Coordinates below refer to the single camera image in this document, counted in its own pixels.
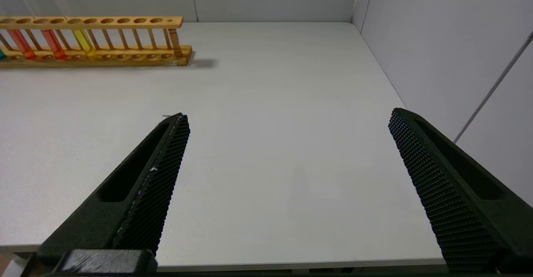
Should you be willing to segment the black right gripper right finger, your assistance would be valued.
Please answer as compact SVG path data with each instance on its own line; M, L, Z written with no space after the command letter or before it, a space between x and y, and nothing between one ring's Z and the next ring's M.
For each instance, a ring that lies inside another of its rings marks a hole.
M418 114L388 124L449 271L531 271L533 209Z

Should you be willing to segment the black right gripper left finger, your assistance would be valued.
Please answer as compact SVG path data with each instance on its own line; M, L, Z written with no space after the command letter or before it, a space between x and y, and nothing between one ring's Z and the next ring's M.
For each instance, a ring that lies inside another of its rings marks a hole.
M133 249L156 254L190 127L178 113L160 122L40 245L38 256L75 249Z

